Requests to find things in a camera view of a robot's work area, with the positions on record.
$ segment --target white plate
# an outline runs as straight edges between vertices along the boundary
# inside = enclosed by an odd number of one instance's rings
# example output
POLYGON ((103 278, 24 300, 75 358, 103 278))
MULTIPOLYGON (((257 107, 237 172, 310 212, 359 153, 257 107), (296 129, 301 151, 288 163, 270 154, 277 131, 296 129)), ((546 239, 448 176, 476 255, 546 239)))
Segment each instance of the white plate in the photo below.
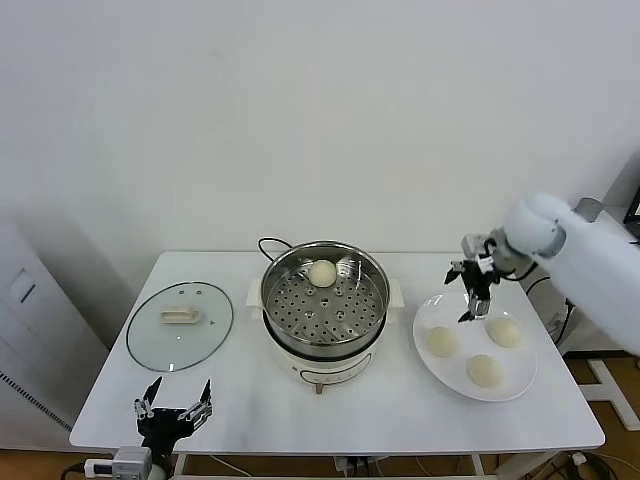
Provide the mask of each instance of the white plate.
POLYGON ((516 348, 497 345, 486 331, 492 318, 513 315, 495 300, 491 301, 489 315, 484 320, 458 323, 467 310, 466 295, 446 293, 427 300, 413 320, 413 341, 420 358, 438 379, 456 392, 476 400, 500 402, 514 399, 531 386, 538 371, 536 352, 524 336, 516 348), (458 352, 451 357, 438 357, 427 349, 427 334, 434 327, 448 327, 460 340, 458 352), (496 388, 483 388, 473 383, 467 375, 467 360, 475 355, 490 355, 504 369, 504 381, 496 388))

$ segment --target power strip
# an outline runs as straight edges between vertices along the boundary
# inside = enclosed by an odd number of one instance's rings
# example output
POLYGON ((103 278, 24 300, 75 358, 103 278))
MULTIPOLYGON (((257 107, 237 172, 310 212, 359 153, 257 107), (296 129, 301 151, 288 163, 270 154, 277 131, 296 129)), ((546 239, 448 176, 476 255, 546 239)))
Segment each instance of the power strip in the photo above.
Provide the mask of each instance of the power strip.
MULTIPOLYGON (((336 466, 336 471, 341 472, 344 474, 344 476, 348 476, 348 471, 353 468, 350 464, 349 461, 347 460, 347 458, 349 457, 333 457, 333 463, 336 466)), ((372 477, 377 477, 378 476, 378 470, 375 466, 376 462, 379 462, 380 460, 384 460, 385 458, 388 457, 367 457, 367 460, 369 461, 369 470, 371 471, 371 476, 372 477)), ((365 464, 362 460, 358 459, 358 470, 360 471, 364 471, 365 469, 365 464)))

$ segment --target black cable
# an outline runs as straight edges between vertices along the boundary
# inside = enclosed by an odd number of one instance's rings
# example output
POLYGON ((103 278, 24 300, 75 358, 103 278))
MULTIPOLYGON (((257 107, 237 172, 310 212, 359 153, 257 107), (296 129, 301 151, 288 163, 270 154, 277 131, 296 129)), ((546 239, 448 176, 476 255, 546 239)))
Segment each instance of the black cable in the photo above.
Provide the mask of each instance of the black cable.
POLYGON ((615 470, 598 454, 581 452, 587 459, 587 463, 593 468, 598 478, 605 478, 606 480, 613 479, 618 480, 618 474, 615 470))
POLYGON ((527 288, 527 291, 525 292, 527 295, 529 295, 531 293, 531 290, 533 290, 533 287, 535 287, 536 285, 538 285, 539 283, 544 282, 545 280, 551 280, 551 277, 542 277, 539 278, 538 280, 536 280, 535 282, 533 282, 531 285, 529 285, 529 288, 527 288))
POLYGON ((267 257, 269 260, 271 260, 273 262, 273 257, 271 255, 269 255, 264 248, 262 248, 262 242, 278 242, 281 243, 283 245, 285 245, 287 248, 293 248, 288 242, 285 242, 284 240, 282 240, 281 238, 275 238, 275 237, 262 237, 260 240, 258 240, 258 250, 260 250, 260 252, 262 252, 262 254, 267 257))
POLYGON ((576 306, 571 303, 569 300, 566 300, 565 303, 567 304, 567 316, 564 317, 564 323, 562 324, 562 328, 560 329, 560 335, 558 335, 558 338, 556 338, 555 343, 556 345, 558 345, 560 343, 560 340, 562 340, 562 336, 564 335, 564 331, 567 329, 567 325, 569 324, 569 318, 571 318, 571 313, 573 312, 573 309, 576 308, 576 306))
POLYGON ((524 272, 524 274, 521 277, 509 278, 509 277, 507 277, 507 275, 504 275, 502 278, 504 278, 508 282, 519 282, 520 280, 524 280, 529 275, 531 275, 536 268, 538 268, 538 264, 536 262, 533 262, 531 264, 531 266, 529 267, 529 269, 526 272, 524 272))
POLYGON ((70 467, 64 469, 64 471, 60 474, 60 480, 66 480, 67 473, 84 473, 84 463, 74 463, 70 467))

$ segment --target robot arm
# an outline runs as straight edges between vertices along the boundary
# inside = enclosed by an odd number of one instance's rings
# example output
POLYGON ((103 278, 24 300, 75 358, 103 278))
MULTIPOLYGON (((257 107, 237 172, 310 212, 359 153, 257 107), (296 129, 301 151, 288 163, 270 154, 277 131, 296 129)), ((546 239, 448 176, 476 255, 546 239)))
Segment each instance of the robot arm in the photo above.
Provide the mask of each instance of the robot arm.
POLYGON ((489 287, 517 268, 537 263, 551 283, 613 340, 640 353, 640 250, 621 235, 588 223, 560 199, 536 194, 518 202, 504 226, 467 235, 466 259, 452 262, 445 283, 462 276, 469 312, 488 313, 489 287))

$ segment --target wooden floor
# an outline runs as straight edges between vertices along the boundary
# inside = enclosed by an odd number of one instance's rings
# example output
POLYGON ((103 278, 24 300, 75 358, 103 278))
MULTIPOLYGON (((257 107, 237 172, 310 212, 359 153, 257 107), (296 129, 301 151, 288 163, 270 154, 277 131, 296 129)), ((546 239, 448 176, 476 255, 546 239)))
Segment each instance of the wooden floor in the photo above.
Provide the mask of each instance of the wooden floor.
MULTIPOLYGON (((594 383, 595 378, 583 360, 569 360, 569 368, 578 383, 594 383)), ((631 358, 608 359, 609 370, 625 392, 636 412, 640 413, 640 369, 631 358)), ((596 452, 622 458, 640 468, 640 432, 628 432, 618 419, 609 403, 591 403, 600 425, 607 436, 606 444, 596 452)), ((63 454, 46 452, 0 451, 0 480, 58 480, 60 472, 68 465, 83 461, 96 455, 63 454)), ((504 462, 508 455, 502 455, 504 462)), ((242 468, 253 476, 305 476, 305 477, 340 477, 334 468, 333 459, 328 457, 219 457, 242 468)), ((493 473, 498 458, 496 455, 483 455, 482 462, 486 473, 493 473)), ((469 457, 420 457, 420 463, 431 475, 461 475, 473 473, 469 457)), ((640 479, 640 473, 628 466, 608 460, 608 463, 620 480, 640 479)), ((380 468, 384 476, 425 476, 418 466, 415 457, 392 457, 382 460, 380 468)), ((207 456, 190 456, 185 474, 191 475, 240 475, 238 472, 222 465, 207 456)), ((547 475, 543 472, 537 480, 547 475)), ((377 476, 374 466, 371 476, 377 476)), ((70 474, 68 480, 84 478, 79 474, 70 474)), ((562 480, 558 474, 551 480, 562 480)))

